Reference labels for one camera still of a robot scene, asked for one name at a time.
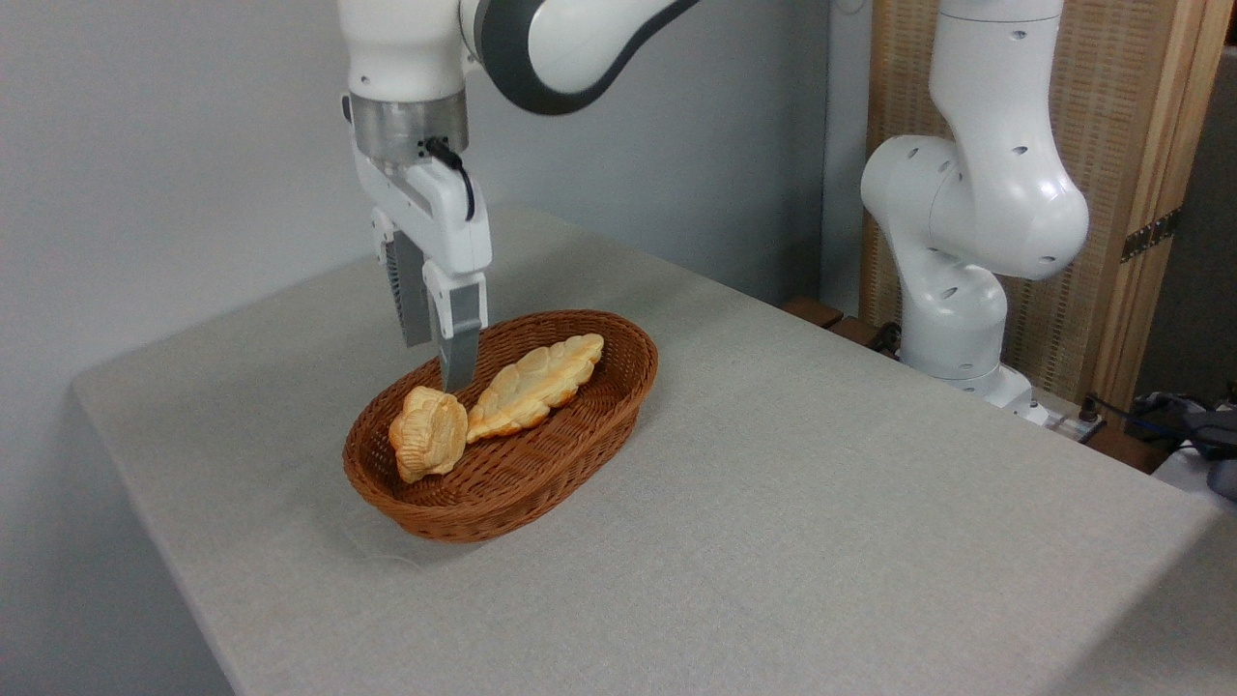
bread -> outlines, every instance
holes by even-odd
[[[468,417],[468,443],[512,435],[537,427],[550,409],[565,405],[593,377],[605,345],[596,333],[573,335],[536,347],[502,368]]]
[[[387,431],[400,478],[413,483],[447,473],[464,456],[468,412],[450,394],[416,387],[403,399],[403,412]]]

table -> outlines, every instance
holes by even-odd
[[[492,319],[656,340],[625,449],[500,539],[403,534],[343,440],[430,357],[361,261],[74,384],[238,694],[1232,694],[1237,523],[695,273],[494,215]]]

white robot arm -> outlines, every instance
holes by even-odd
[[[1044,414],[1029,383],[999,365],[992,272],[1048,277],[1086,240],[1048,112],[1063,2],[941,0],[930,90],[956,142],[888,140],[862,180],[902,279],[902,361],[1032,420]]]
[[[489,321],[485,199],[468,146],[464,64],[479,61],[529,111],[600,96],[632,53],[696,0],[339,0],[351,64],[344,111],[375,202],[408,345],[433,339],[448,392],[469,384]]]

black cable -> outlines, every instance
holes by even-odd
[[[464,159],[452,151],[450,145],[447,145],[445,140],[438,136],[426,141],[426,152],[429,152],[430,157],[447,164],[448,168],[460,173],[460,178],[464,179],[464,189],[468,192],[468,215],[464,219],[471,221],[473,215],[476,214],[476,197],[473,193],[473,179],[468,177],[468,171],[464,168]]]
[[[1105,402],[1103,399],[1100,399],[1095,393],[1087,394],[1086,398],[1090,399],[1090,401],[1092,401],[1092,402],[1095,402],[1096,404],[1100,404],[1105,409],[1112,412],[1113,414],[1116,414],[1118,418],[1121,418],[1126,423],[1134,424],[1134,425],[1137,425],[1138,428],[1141,428],[1143,430],[1149,430],[1152,433],[1160,433],[1160,434],[1163,434],[1165,436],[1171,438],[1173,440],[1179,440],[1179,441],[1183,441],[1183,443],[1186,441],[1186,440],[1189,440],[1190,443],[1194,443],[1195,445],[1206,445],[1207,448],[1215,448],[1215,449],[1221,450],[1221,451],[1228,451],[1228,450],[1233,449],[1233,446],[1232,446],[1231,443],[1221,443],[1221,441],[1217,441],[1217,440],[1210,440],[1207,438],[1199,438],[1197,431],[1199,430],[1204,430],[1201,428],[1196,429],[1196,430],[1192,430],[1190,433],[1183,433],[1183,431],[1174,430],[1174,429],[1170,429],[1170,428],[1165,428],[1165,427],[1162,427],[1162,425],[1157,425],[1157,424],[1153,424],[1153,423],[1149,423],[1149,422],[1144,422],[1144,420],[1139,419],[1138,417],[1134,417],[1133,414],[1129,414],[1128,412],[1118,409],[1117,407],[1113,407],[1112,404]],[[1216,430],[1232,430],[1232,429],[1226,428],[1226,427],[1216,427]]]

oval basket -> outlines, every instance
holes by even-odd
[[[455,396],[471,409],[494,376],[538,345],[581,333],[606,342],[588,384],[539,427],[468,446],[444,476],[404,483],[387,436],[413,387],[442,388],[438,360],[379,394],[344,444],[344,472],[365,501],[426,539],[484,541],[546,514],[626,443],[657,376],[657,346],[630,320],[609,312],[568,309],[528,314],[481,331],[476,375]]]

